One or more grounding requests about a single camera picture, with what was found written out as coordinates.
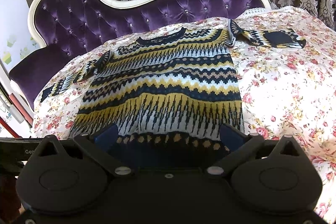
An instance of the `tufted purple velvet upholstery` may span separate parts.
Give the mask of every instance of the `tufted purple velvet upholstery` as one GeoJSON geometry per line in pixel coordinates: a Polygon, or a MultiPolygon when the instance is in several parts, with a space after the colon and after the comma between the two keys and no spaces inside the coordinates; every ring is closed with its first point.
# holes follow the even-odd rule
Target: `tufted purple velvet upholstery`
{"type": "Polygon", "coordinates": [[[36,96],[57,71],[107,40],[216,16],[234,19],[256,7],[263,7],[261,0],[154,0],[127,10],[111,8],[99,0],[41,0],[35,26],[47,47],[26,57],[9,77],[33,108],[36,96]]]}

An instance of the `floral bedding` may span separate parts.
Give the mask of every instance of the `floral bedding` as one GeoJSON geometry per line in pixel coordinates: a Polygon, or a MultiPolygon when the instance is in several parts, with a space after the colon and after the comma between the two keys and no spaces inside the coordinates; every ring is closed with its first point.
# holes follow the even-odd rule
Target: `floral bedding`
{"type": "MultiPolygon", "coordinates": [[[[336,217],[336,32],[308,12],[291,6],[265,12],[248,11],[235,20],[248,30],[292,28],[307,40],[303,49],[252,47],[237,41],[230,48],[241,98],[245,134],[257,132],[266,139],[278,140],[294,135],[310,157],[323,181],[323,191],[315,209],[333,223],[336,217]]],[[[226,28],[228,19],[210,18],[194,23],[179,23],[142,33],[144,39],[167,35],[181,27],[226,28]]],[[[129,34],[74,58],[46,85],[50,86],[84,63],[97,59],[107,50],[116,50],[139,37],[129,34]]],[[[85,91],[92,80],[75,83],[70,89],[42,103],[35,100],[34,137],[54,134],[66,139],[85,91]]]]}

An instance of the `bed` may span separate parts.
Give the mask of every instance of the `bed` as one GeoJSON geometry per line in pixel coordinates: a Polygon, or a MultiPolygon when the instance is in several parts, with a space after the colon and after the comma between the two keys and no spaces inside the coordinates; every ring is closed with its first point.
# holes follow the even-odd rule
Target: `bed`
{"type": "Polygon", "coordinates": [[[251,47],[237,41],[230,54],[238,74],[245,133],[275,140],[283,134],[295,136],[323,180],[315,211],[333,223],[336,33],[304,10],[271,10],[268,0],[34,0],[28,26],[41,49],[9,76],[34,109],[34,136],[66,139],[90,80],[41,103],[44,87],[106,51],[130,44],[140,33],[151,39],[181,27],[221,29],[228,19],[245,30],[292,28],[307,40],[303,49],[251,47]]]}

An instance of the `white wall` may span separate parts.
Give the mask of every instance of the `white wall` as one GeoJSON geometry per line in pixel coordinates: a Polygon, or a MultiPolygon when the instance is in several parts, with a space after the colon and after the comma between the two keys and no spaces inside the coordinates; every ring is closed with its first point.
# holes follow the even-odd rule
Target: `white wall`
{"type": "Polygon", "coordinates": [[[26,0],[0,0],[0,59],[9,72],[38,45],[27,26],[26,0]]]}

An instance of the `silver screw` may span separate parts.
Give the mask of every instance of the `silver screw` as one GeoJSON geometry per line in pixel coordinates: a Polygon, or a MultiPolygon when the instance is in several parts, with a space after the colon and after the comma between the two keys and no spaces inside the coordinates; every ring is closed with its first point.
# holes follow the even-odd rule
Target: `silver screw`
{"type": "Polygon", "coordinates": [[[36,224],[36,223],[35,223],[35,221],[32,220],[32,219],[27,219],[27,220],[25,221],[25,224],[36,224]]]}
{"type": "Polygon", "coordinates": [[[127,166],[120,166],[120,167],[117,167],[114,172],[117,174],[117,175],[120,175],[120,176],[125,176],[125,175],[129,175],[132,170],[130,168],[128,168],[127,166]]]}
{"type": "Polygon", "coordinates": [[[210,166],[208,169],[207,169],[207,172],[210,174],[210,175],[221,175],[224,173],[224,170],[222,167],[219,167],[219,166],[210,166]]]}

